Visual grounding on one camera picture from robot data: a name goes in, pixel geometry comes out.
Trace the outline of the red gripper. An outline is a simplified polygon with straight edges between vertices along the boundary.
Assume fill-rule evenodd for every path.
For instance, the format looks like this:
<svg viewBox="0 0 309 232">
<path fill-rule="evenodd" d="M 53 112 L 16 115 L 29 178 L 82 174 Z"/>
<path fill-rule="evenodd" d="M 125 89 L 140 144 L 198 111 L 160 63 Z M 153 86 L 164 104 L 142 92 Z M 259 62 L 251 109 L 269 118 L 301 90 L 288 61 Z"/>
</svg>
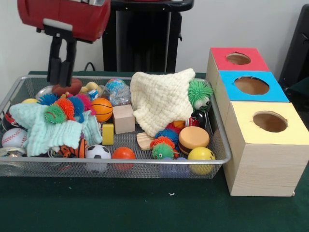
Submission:
<svg viewBox="0 0 309 232">
<path fill-rule="evenodd" d="M 18 0 L 17 9 L 22 22 L 39 32 L 54 28 L 56 33 L 69 32 L 78 40 L 94 42 L 99 39 L 111 14 L 110 0 Z M 67 42 L 66 59 L 59 56 L 62 38 L 53 37 L 48 63 L 47 81 L 70 87 L 76 58 L 77 41 Z"/>
</svg>

